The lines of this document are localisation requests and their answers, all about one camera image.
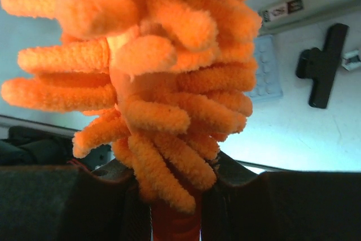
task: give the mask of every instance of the black clip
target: black clip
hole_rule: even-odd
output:
[[[342,49],[349,26],[335,24],[328,29],[323,51],[318,48],[301,53],[296,70],[298,78],[314,80],[309,105],[327,108],[334,77],[340,66]]]

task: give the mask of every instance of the white surface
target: white surface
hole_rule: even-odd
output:
[[[249,0],[255,9],[277,0]],[[351,29],[345,51],[361,45],[361,13],[310,25],[275,36],[284,98],[256,104],[245,131],[231,136],[222,150],[239,159],[299,170],[361,170],[361,71],[340,70],[328,109],[311,108],[311,80],[295,75],[304,49],[322,47],[327,28],[335,22]],[[0,10],[0,83],[24,73],[16,65],[17,52],[25,47],[57,43],[55,22],[19,19]],[[0,115],[82,129],[91,118],[80,113],[49,114],[8,106],[0,100]]]

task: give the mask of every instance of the black and white sticker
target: black and white sticker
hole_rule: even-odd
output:
[[[284,2],[262,13],[264,22],[272,22],[304,9],[302,0]]]

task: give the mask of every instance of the orange microfiber duster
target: orange microfiber duster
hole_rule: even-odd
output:
[[[63,29],[63,45],[19,52],[19,66],[33,78],[5,82],[3,98],[99,115],[74,135],[74,156],[111,142],[115,157],[134,169],[141,197],[154,203],[153,225],[164,203],[199,211],[199,191],[216,181],[207,161],[217,157],[217,141],[241,132],[252,113],[243,91],[256,82],[258,15],[243,0],[1,4],[13,15],[57,19]]]

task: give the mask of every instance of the white table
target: white table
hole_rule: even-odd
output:
[[[255,9],[276,0],[249,0]],[[339,70],[327,109],[311,108],[311,80],[294,73],[304,49],[322,48],[333,23],[350,26],[345,45],[361,45],[361,13],[290,30],[275,36],[284,97],[254,105],[245,131],[222,143],[234,159],[297,170],[361,170],[361,70]],[[14,18],[0,10],[0,83],[25,75],[16,65],[19,50],[58,42],[55,22]],[[82,129],[92,118],[80,113],[53,114],[14,108],[0,100],[0,115],[71,129]]]

